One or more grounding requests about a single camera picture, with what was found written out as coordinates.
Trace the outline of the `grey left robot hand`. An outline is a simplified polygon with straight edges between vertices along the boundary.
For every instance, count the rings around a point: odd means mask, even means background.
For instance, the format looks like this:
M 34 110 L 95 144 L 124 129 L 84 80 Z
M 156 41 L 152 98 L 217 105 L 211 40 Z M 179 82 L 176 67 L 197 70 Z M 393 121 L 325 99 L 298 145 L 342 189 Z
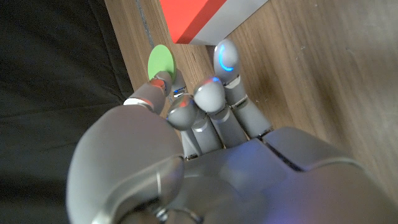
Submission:
M 155 46 L 149 81 L 81 137 L 68 171 L 71 223 L 396 223 L 397 205 L 351 156 L 274 129 L 247 97 L 234 43 L 193 94 Z

